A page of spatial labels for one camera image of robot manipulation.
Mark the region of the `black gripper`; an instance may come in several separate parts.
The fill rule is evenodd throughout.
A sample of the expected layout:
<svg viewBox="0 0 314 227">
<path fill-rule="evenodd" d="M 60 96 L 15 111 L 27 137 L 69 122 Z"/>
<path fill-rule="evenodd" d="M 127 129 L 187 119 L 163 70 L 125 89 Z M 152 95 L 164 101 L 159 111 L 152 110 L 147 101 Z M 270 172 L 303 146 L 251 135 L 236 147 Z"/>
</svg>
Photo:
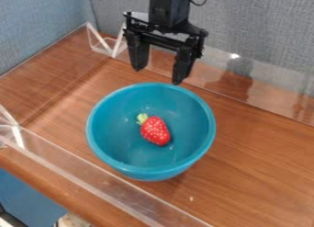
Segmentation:
<svg viewBox="0 0 314 227">
<path fill-rule="evenodd" d="M 127 11 L 127 50 L 137 72 L 148 63 L 150 46 L 178 51 L 172 66 L 172 83 L 180 85 L 188 77 L 196 58 L 202 57 L 208 32 L 188 21 L 190 6 L 203 6 L 207 0 L 150 0 L 148 12 Z"/>
</svg>

